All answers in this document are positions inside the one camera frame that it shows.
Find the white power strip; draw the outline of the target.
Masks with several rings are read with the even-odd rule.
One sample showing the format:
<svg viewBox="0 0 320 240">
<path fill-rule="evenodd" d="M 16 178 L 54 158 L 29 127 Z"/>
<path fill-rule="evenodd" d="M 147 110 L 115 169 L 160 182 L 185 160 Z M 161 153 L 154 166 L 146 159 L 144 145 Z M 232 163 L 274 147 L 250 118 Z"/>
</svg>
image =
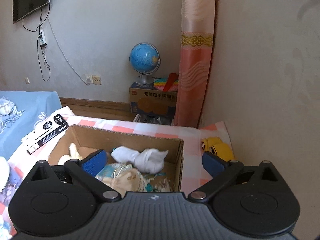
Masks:
<svg viewBox="0 0 320 240">
<path fill-rule="evenodd" d="M 47 46 L 47 41 L 46 41 L 46 37 L 44 34 L 44 30 L 41 28 L 40 29 L 40 47 L 44 48 Z"/>
</svg>

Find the printed cardboard storage box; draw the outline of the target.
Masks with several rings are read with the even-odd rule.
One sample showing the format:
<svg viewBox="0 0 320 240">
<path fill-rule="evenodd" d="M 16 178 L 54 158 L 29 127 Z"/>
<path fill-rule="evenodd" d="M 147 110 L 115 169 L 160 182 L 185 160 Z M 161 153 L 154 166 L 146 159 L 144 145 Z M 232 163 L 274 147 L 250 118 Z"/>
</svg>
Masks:
<svg viewBox="0 0 320 240">
<path fill-rule="evenodd" d="M 131 112 L 153 116 L 174 118 L 177 92 L 163 92 L 152 84 L 141 85 L 134 82 L 129 88 Z"/>
</svg>

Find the clear jar white lid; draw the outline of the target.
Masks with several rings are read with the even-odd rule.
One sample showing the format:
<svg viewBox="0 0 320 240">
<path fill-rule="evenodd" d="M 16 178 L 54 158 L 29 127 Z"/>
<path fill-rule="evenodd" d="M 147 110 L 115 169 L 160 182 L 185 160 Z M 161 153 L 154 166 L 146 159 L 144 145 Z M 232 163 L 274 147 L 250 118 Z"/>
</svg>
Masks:
<svg viewBox="0 0 320 240">
<path fill-rule="evenodd" d="M 0 191 L 1 191 L 1 203 L 8 206 L 14 193 L 15 184 L 10 181 L 10 165 L 7 163 L 4 157 L 1 157 L 1 181 L 0 181 Z"/>
</svg>

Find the brown cardboard box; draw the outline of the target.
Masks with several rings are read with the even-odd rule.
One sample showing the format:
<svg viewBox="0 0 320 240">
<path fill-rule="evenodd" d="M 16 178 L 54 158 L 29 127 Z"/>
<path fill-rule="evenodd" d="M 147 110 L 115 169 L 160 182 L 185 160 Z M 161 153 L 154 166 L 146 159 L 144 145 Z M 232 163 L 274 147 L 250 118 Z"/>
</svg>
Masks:
<svg viewBox="0 0 320 240">
<path fill-rule="evenodd" d="M 94 165 L 102 170 L 105 165 L 130 164 L 121 176 L 105 178 L 103 182 L 119 192 L 144 191 L 143 186 L 133 186 L 132 176 L 146 175 L 151 185 L 169 185 L 172 191 L 180 191 L 183 168 L 183 141 L 111 132 L 107 130 L 73 125 L 66 130 L 51 152 L 48 163 L 63 165 L 71 158 L 70 146 L 75 145 L 77 159 L 85 160 L 89 155 L 103 150 Z"/>
</svg>

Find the cream embroidered sachet pouch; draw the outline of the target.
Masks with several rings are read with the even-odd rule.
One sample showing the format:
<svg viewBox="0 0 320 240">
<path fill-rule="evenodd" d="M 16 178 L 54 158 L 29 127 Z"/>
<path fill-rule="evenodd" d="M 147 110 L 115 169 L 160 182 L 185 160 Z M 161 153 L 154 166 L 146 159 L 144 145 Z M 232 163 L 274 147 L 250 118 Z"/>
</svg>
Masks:
<svg viewBox="0 0 320 240">
<path fill-rule="evenodd" d="M 149 182 L 135 168 L 121 172 L 115 178 L 104 178 L 102 182 L 120 193 L 122 197 L 127 192 L 147 192 Z"/>
</svg>

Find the yellow toy car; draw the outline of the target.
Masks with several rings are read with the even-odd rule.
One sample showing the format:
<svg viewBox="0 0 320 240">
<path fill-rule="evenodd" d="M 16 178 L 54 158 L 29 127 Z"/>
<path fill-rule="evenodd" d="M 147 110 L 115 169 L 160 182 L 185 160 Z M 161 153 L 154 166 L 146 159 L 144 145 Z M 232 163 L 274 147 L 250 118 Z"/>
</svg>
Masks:
<svg viewBox="0 0 320 240">
<path fill-rule="evenodd" d="M 201 147 L 204 152 L 211 152 L 213 155 L 226 162 L 235 160 L 235 156 L 230 146 L 223 142 L 219 137 L 208 137 L 202 139 Z"/>
</svg>

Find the rainbow pop toy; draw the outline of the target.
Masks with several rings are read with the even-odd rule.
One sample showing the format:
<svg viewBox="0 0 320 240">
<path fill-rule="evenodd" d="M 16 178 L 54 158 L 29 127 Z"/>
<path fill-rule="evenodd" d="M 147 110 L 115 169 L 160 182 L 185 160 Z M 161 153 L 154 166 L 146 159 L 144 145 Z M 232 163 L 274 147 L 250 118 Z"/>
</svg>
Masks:
<svg viewBox="0 0 320 240">
<path fill-rule="evenodd" d="M 163 92 L 178 91 L 178 75 L 170 73 L 167 78 L 157 78 L 154 80 L 154 87 Z"/>
</svg>

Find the blue floral sofa cover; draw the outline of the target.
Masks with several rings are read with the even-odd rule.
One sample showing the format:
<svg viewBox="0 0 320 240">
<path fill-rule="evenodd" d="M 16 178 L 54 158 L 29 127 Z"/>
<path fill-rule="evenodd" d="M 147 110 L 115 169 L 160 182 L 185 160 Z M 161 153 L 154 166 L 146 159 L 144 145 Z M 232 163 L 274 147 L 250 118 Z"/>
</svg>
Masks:
<svg viewBox="0 0 320 240">
<path fill-rule="evenodd" d="M 4 100 L 14 104 L 13 113 L 1 115 L 1 156 L 9 160 L 20 146 L 21 139 L 62 106 L 57 92 L 2 90 L 1 105 Z"/>
</svg>

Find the white wall socket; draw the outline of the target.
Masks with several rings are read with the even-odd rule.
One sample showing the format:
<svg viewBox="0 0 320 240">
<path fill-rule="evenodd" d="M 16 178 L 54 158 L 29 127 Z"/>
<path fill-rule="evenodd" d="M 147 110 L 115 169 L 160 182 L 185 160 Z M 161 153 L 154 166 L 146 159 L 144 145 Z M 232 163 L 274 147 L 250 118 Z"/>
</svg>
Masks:
<svg viewBox="0 0 320 240">
<path fill-rule="evenodd" d="M 85 81 L 86 83 L 89 85 L 91 83 L 93 83 L 93 79 L 92 79 L 92 75 L 91 74 L 86 74 L 85 75 Z"/>
</svg>

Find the white sock ball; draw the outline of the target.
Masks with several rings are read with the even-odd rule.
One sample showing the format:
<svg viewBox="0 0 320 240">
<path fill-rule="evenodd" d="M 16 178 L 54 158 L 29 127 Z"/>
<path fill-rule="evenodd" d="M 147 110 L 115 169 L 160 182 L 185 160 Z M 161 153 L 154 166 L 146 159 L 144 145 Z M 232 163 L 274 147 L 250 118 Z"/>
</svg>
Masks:
<svg viewBox="0 0 320 240">
<path fill-rule="evenodd" d="M 131 148 L 120 146 L 115 148 L 111 156 L 121 164 L 130 163 L 141 173 L 156 174 L 164 167 L 164 159 L 169 151 L 159 151 L 155 148 L 147 148 L 142 152 Z"/>
</svg>

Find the white blue fringed scarf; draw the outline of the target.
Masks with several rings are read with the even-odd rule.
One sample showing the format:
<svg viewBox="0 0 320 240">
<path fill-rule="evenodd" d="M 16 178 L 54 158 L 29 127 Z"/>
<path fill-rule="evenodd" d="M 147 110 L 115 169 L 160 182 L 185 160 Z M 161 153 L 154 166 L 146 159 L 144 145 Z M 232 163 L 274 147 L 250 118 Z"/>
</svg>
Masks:
<svg viewBox="0 0 320 240">
<path fill-rule="evenodd" d="M 0 116 L 1 116 L 1 134 L 4 130 L 15 123 L 24 113 L 24 110 L 19 111 L 14 102 L 9 99 L 1 98 Z"/>
</svg>

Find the black white pen box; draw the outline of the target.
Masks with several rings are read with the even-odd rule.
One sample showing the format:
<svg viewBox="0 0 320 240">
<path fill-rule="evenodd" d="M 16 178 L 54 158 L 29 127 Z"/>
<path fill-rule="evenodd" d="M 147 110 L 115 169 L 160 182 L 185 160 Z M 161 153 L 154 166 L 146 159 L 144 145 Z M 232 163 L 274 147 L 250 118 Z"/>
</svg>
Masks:
<svg viewBox="0 0 320 240">
<path fill-rule="evenodd" d="M 67 120 L 59 113 L 52 114 L 38 122 L 34 130 L 22 138 L 28 154 L 33 154 L 50 140 L 69 127 Z"/>
</svg>

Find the blue desk globe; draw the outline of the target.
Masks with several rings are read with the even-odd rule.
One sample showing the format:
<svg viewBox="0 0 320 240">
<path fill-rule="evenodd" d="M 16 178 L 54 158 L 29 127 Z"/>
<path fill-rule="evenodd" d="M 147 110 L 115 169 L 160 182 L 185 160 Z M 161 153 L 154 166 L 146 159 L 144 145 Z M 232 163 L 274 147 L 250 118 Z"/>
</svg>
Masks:
<svg viewBox="0 0 320 240">
<path fill-rule="evenodd" d="M 153 83 L 152 74 L 159 69 L 161 56 L 153 44 L 142 42 L 132 48 L 129 62 L 132 68 L 139 73 L 135 82 L 141 85 L 148 85 Z"/>
</svg>

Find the beige wall socket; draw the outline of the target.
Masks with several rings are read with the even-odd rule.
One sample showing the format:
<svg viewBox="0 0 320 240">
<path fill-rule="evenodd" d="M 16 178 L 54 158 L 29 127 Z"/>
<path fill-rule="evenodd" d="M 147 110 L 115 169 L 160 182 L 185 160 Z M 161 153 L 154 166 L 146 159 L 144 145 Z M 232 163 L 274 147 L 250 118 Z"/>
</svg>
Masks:
<svg viewBox="0 0 320 240">
<path fill-rule="evenodd" d="M 101 85 L 101 77 L 97 75 L 92 75 L 92 81 L 94 85 Z"/>
</svg>

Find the checkered orange white tablecloth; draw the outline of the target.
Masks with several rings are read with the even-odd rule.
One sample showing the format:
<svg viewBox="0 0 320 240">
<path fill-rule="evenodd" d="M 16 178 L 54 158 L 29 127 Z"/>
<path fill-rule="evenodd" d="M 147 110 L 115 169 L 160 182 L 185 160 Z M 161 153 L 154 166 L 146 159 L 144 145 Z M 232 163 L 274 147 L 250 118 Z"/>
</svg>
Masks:
<svg viewBox="0 0 320 240">
<path fill-rule="evenodd" d="M 102 154 L 110 161 L 118 146 L 134 150 L 168 151 L 165 171 L 176 192 L 119 193 L 84 170 L 83 161 L 60 166 L 69 145 L 79 146 L 84 160 Z M 183 141 L 119 133 L 87 126 L 67 128 L 54 148 L 45 146 L 25 154 L 29 173 L 10 201 L 9 217 L 15 239 L 221 239 L 233 233 L 224 228 L 205 204 L 192 203 L 179 191 L 183 169 Z"/>
</svg>

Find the cream hair scrunchie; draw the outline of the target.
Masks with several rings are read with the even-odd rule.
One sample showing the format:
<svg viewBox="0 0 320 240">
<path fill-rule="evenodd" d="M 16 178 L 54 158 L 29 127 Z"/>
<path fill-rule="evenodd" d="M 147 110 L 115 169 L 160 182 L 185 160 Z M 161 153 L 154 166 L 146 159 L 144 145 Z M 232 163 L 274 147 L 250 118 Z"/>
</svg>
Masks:
<svg viewBox="0 0 320 240">
<path fill-rule="evenodd" d="M 82 160 L 82 156 L 79 154 L 78 149 L 76 147 L 75 143 L 71 143 L 69 146 L 69 153 L 63 155 L 59 161 L 58 161 L 58 165 L 63 165 L 65 162 L 71 160 L 71 159 L 78 159 L 78 160 Z"/>
</svg>

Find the blue embroidered sachet pouch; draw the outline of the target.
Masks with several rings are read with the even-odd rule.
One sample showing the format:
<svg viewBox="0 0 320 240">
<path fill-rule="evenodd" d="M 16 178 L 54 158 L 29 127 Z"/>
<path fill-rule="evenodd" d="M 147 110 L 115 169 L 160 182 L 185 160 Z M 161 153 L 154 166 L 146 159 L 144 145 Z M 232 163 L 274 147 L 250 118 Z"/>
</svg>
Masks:
<svg viewBox="0 0 320 240">
<path fill-rule="evenodd" d="M 124 171 L 130 170 L 132 168 L 133 166 L 131 164 L 112 163 L 106 165 L 95 177 L 99 181 L 103 181 L 103 179 L 105 178 L 116 178 Z"/>
</svg>

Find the orange pink curtain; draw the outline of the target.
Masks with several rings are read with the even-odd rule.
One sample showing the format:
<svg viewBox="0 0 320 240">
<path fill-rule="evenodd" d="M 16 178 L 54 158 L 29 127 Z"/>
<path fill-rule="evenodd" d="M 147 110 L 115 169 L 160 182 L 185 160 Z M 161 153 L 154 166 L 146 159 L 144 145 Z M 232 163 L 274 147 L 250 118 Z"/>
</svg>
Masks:
<svg viewBox="0 0 320 240">
<path fill-rule="evenodd" d="M 216 0 L 182 0 L 176 126 L 197 127 L 211 67 Z"/>
</svg>

